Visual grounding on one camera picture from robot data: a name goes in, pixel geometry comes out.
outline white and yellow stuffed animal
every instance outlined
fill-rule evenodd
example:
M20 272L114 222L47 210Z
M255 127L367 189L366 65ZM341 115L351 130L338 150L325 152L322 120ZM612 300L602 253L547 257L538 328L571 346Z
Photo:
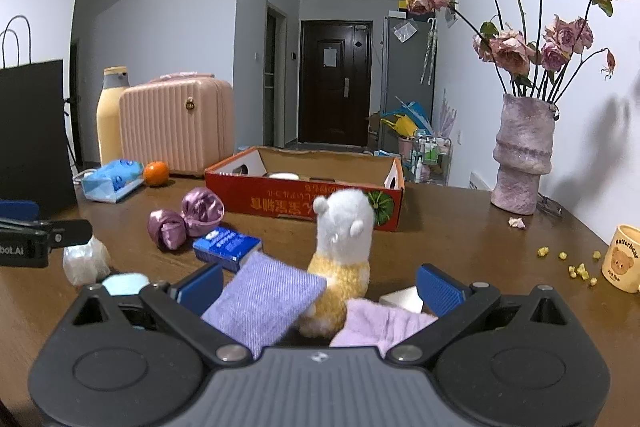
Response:
M346 302L364 297L369 286L369 251L374 214L360 190L348 188L314 200L318 245L307 271L325 277L326 290L300 317L306 337L332 338L344 326Z

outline red cardboard box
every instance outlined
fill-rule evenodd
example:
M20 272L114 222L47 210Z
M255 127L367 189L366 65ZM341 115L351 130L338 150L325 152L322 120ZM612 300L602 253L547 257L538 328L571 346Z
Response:
M290 172L299 179L269 177L277 172ZM377 230L398 229L404 194L398 158L268 147L251 147L209 167L205 182L229 212L298 219L315 219L316 196L359 188L374 209Z

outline pink cloth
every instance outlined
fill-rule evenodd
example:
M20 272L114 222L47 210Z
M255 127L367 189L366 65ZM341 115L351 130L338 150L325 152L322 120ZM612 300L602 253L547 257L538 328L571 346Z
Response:
M347 301L347 320L335 335L331 347L378 346L380 355L426 328L437 317L412 313L367 299Z

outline scrunchie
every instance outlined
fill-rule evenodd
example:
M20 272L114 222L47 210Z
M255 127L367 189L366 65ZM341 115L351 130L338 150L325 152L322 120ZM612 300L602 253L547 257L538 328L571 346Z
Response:
M190 237L200 237L215 229L225 214L220 198L206 187L197 187L182 198L182 214L154 210L146 231L161 250L177 250Z

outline refrigerator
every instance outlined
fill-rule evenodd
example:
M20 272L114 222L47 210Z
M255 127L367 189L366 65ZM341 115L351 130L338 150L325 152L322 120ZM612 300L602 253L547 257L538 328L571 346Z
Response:
M402 26L407 22L415 32L402 42L396 36L396 30L402 37ZM398 98L404 103L415 100L431 122L437 48L435 14L421 16L419 20L386 17L382 42L380 113L401 109ZM380 149L398 153L398 136L383 123L380 123L378 137Z

